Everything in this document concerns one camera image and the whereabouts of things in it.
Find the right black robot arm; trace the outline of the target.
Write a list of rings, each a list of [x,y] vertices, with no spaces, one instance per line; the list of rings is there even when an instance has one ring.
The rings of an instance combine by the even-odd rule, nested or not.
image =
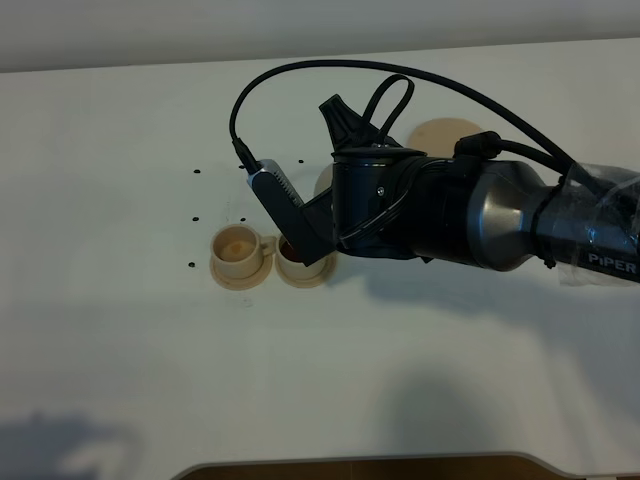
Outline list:
[[[511,271],[530,258],[639,279],[639,178],[572,167],[556,185],[501,161],[492,132],[452,158],[405,148],[339,96],[321,105],[333,145],[331,186],[304,201],[272,160],[249,185],[298,258],[444,260]]]

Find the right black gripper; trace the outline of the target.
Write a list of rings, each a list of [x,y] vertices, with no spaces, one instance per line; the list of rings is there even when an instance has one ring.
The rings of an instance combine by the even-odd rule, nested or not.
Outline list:
[[[394,237],[409,190],[406,171],[420,168],[425,154],[402,148],[393,138],[377,138],[335,94],[319,106],[334,148],[332,186],[297,207],[272,177],[258,178],[256,192],[266,212],[305,265],[331,253],[362,258],[410,260],[417,257]],[[259,160],[249,162],[249,175]]]

